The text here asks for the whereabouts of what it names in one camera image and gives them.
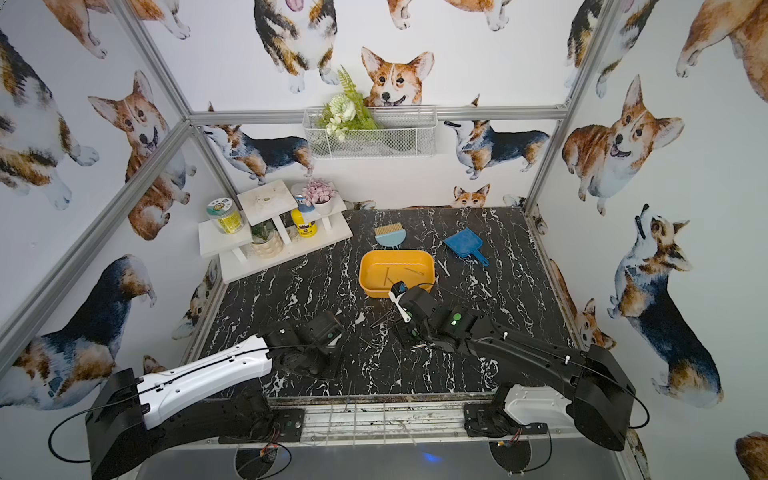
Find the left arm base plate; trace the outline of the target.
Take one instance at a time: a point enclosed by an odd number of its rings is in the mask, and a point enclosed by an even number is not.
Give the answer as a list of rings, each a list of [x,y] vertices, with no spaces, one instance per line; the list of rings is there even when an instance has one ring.
[[[241,442],[299,442],[305,416],[306,410],[300,408],[272,410],[257,418]]]

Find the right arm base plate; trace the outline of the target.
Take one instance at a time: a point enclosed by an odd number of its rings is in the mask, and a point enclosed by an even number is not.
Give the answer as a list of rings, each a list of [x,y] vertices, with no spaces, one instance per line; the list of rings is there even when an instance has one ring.
[[[462,411],[464,429],[469,437],[512,438],[549,433],[546,423],[521,425],[489,403],[468,403]]]

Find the yellow plastic storage box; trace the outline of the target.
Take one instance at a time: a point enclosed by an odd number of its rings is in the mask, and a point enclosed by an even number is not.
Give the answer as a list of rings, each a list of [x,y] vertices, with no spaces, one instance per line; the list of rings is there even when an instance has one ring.
[[[361,259],[359,284],[370,298],[387,298],[400,281],[430,291],[435,280],[434,258],[425,251],[372,250]]]

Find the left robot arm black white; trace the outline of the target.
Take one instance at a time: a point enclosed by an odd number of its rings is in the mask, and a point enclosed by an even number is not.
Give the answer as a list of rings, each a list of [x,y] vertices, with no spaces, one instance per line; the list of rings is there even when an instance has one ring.
[[[284,432],[262,393],[219,392],[284,370],[330,379],[346,329],[330,312],[304,325],[280,322],[233,347],[181,367],[109,377],[85,417],[91,476],[115,479],[164,450],[229,437],[271,441]]]

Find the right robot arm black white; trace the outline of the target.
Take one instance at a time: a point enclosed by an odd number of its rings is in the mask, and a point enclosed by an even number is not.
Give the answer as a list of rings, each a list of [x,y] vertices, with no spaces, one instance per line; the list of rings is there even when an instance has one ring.
[[[532,376],[565,397],[566,415],[585,438],[608,450],[624,449],[638,400],[607,349],[593,345],[583,351],[530,338],[478,310],[442,306],[419,285],[397,282],[389,298],[401,315],[395,331],[403,347],[494,360]]]

